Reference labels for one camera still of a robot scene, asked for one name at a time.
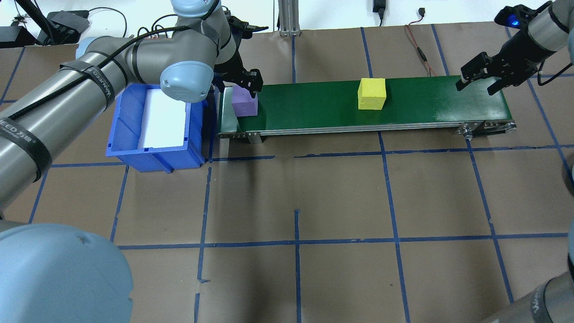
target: black cable on floor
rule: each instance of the black cable on floor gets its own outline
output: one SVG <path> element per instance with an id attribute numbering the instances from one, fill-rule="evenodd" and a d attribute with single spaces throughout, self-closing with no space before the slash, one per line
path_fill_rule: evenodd
<path id="1" fill-rule="evenodd" d="M 92 8 L 92 9 L 88 10 L 88 12 L 94 11 L 94 10 L 96 10 L 96 9 L 113 10 L 113 11 L 115 11 L 115 12 L 121 14 L 122 17 L 123 17 L 123 22 L 124 22 L 124 24 L 125 24 L 125 27 L 124 27 L 124 29 L 123 29 L 123 36 L 122 36 L 122 37 L 126 37 L 126 33 L 127 33 L 127 19 L 126 19 L 126 15 L 124 15 L 123 12 L 119 11 L 118 9 L 114 9 L 114 8 L 110 8 L 110 7 L 95 7 L 95 8 Z"/>

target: black device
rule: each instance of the black device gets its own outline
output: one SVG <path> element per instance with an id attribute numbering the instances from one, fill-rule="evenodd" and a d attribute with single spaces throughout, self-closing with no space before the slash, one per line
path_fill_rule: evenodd
<path id="1" fill-rule="evenodd" d="M 15 48 L 33 45 L 36 39 L 22 26 L 0 27 L 0 48 Z"/>
<path id="2" fill-rule="evenodd" d="M 387 9 L 387 0 L 373 0 L 373 12 L 379 14 L 381 25 L 383 24 L 383 16 Z"/>
<path id="3" fill-rule="evenodd" d="M 52 23 L 55 32 L 60 36 L 58 44 L 77 43 L 80 40 L 81 33 L 90 26 L 90 22 L 87 19 L 89 15 L 88 10 L 50 12 L 47 19 Z M 38 41 L 40 44 L 47 44 L 46 38 L 49 38 L 49 35 L 46 35 L 42 30 L 38 35 Z"/>

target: red wire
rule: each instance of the red wire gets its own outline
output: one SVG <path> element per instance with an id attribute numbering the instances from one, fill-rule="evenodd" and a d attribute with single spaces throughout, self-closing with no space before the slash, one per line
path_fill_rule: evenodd
<path id="1" fill-rule="evenodd" d="M 410 22 L 408 25 L 405 25 L 406 30 L 409 31 L 409 34 L 410 34 L 411 38 L 413 39 L 414 46 L 417 47 L 417 48 L 418 48 L 417 40 L 414 38 L 413 31 L 410 30 L 410 25 L 416 24 L 417 22 L 421 22 L 421 21 L 422 21 L 422 18 L 423 18 L 423 17 L 421 17 L 421 18 L 420 18 L 419 20 L 417 20 L 417 21 L 412 21 L 412 22 Z M 426 66 L 429 67 L 429 75 L 430 75 L 430 72 L 432 72 L 432 74 L 434 74 L 435 76 L 437 76 L 436 73 L 435 73 L 435 71 L 432 69 L 431 65 L 429 64 L 429 62 L 426 61 L 425 63 L 426 63 Z"/>

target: black cable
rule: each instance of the black cable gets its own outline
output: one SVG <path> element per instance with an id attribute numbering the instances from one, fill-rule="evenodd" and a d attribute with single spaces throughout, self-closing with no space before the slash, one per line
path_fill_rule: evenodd
<path id="1" fill-rule="evenodd" d="M 564 67 L 562 70 L 560 70 L 560 72 L 556 73 L 553 77 L 551 77 L 549 80 L 542 82 L 542 67 L 544 67 L 544 63 L 546 63 L 546 60 L 542 61 L 542 63 L 540 64 L 540 68 L 538 69 L 538 85 L 539 86 L 545 86 L 546 84 L 554 81 L 558 76 L 562 75 L 567 69 L 572 67 L 572 63 L 566 65 L 566 67 Z"/>
<path id="2" fill-rule="evenodd" d="M 161 27 L 161 29 L 164 29 L 162 25 L 156 25 L 156 28 L 154 30 L 158 30 L 159 27 Z M 165 32 L 165 38 L 169 38 L 168 32 Z"/>
<path id="3" fill-rule="evenodd" d="M 126 19 L 126 15 L 124 15 L 124 14 L 123 14 L 121 11 L 119 11 L 118 9 L 114 9 L 114 8 L 110 8 L 110 7 L 95 7 L 95 8 L 92 8 L 92 9 L 88 10 L 88 12 L 94 11 L 94 10 L 96 10 L 96 9 L 108 9 L 108 10 L 113 10 L 113 11 L 115 11 L 115 12 L 121 14 L 122 17 L 123 17 L 123 23 L 125 24 L 125 27 L 124 27 L 124 29 L 123 29 L 123 36 L 122 36 L 122 37 L 126 37 L 126 33 L 127 33 L 127 19 Z"/>
<path id="4" fill-rule="evenodd" d="M 148 28 L 139 27 L 139 29 L 138 29 L 138 36 L 139 36 L 139 32 L 142 31 L 142 29 L 145 30 L 146 33 L 149 33 L 149 29 L 148 29 Z"/>
<path id="5" fill-rule="evenodd" d="M 40 10 L 40 7 L 39 7 L 38 3 L 36 2 L 36 0 L 34 0 L 34 3 L 36 4 L 36 7 L 38 7 L 38 10 Z M 16 4 L 16 0 L 14 0 L 14 6 L 16 7 L 16 12 L 18 13 L 19 16 L 26 17 L 26 16 L 22 16 L 22 14 L 20 13 L 20 10 L 18 10 L 18 5 Z M 46 24 L 48 24 L 48 33 L 50 34 L 50 38 L 52 39 L 52 42 L 54 43 L 54 45 L 57 45 L 55 43 L 56 39 L 54 38 L 54 34 L 52 33 L 52 28 L 50 28 L 52 26 L 52 24 L 48 21 L 48 19 L 46 17 L 44 17 L 43 13 L 42 13 L 42 17 L 44 18 L 44 21 L 46 22 Z M 28 27 L 26 27 L 26 21 L 23 21 L 23 23 L 24 23 L 24 28 L 26 28 L 26 30 L 28 30 Z M 42 46 L 46 46 L 47 42 L 48 42 L 48 35 L 46 35 L 46 39 L 44 39 L 43 43 L 40 43 L 38 40 L 36 40 L 36 44 L 42 45 Z"/>
<path id="6" fill-rule="evenodd" d="M 217 8 L 218 5 L 219 5 L 219 0 L 215 0 L 213 2 L 213 4 L 211 5 L 211 8 L 209 10 L 207 10 L 206 14 L 201 17 L 201 20 L 206 20 L 207 18 L 209 18 L 211 16 L 211 14 L 215 11 L 215 9 Z"/>
<path id="7" fill-rule="evenodd" d="M 135 38 L 132 38 L 128 42 L 123 44 L 120 48 L 118 48 L 115 52 L 113 52 L 108 57 L 106 57 L 101 63 L 99 63 L 98 68 L 103 68 L 104 66 L 108 65 L 109 62 L 111 62 L 121 52 L 126 50 L 126 48 L 128 48 L 132 44 L 134 44 L 134 43 L 136 43 L 142 39 L 145 39 L 151 35 L 159 34 L 159 33 L 162 33 L 164 31 L 166 31 L 166 32 L 178 32 L 178 31 L 187 30 L 187 29 L 190 29 L 190 27 L 188 27 L 188 26 L 170 27 L 170 28 L 165 28 L 165 29 L 160 29 L 160 30 L 153 30 L 149 33 L 145 33 L 141 36 L 137 36 Z M 59 88 L 58 90 L 46 95 L 45 97 L 39 99 L 38 101 L 35 101 L 35 102 L 25 106 L 21 110 L 16 111 L 9 118 L 12 120 L 16 120 L 16 119 L 24 116 L 26 113 L 33 111 L 34 109 L 45 104 L 46 102 L 49 102 L 49 101 L 53 100 L 54 98 L 58 97 L 59 95 L 66 93 L 67 91 L 69 91 L 70 89 L 74 88 L 75 86 L 81 84 L 81 82 L 87 80 L 88 78 L 89 78 L 89 76 L 87 74 L 83 74 L 79 78 L 77 78 L 77 79 L 73 80 L 72 82 L 64 85 L 63 87 Z"/>
<path id="8" fill-rule="evenodd" d="M 153 22 L 153 24 L 152 24 L 152 30 L 155 30 L 155 29 L 156 29 L 156 24 L 157 24 L 160 20 L 162 20 L 163 18 L 173 17 L 173 16 L 177 16 L 177 14 L 172 13 L 172 14 L 167 14 L 167 15 L 165 15 L 165 16 L 161 16 L 160 18 L 157 18 L 157 19 Z"/>

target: metal post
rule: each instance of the metal post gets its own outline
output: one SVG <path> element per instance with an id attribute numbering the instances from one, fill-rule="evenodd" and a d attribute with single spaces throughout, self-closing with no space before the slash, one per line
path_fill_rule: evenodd
<path id="1" fill-rule="evenodd" d="M 280 35 L 300 36 L 299 0 L 279 0 Z"/>

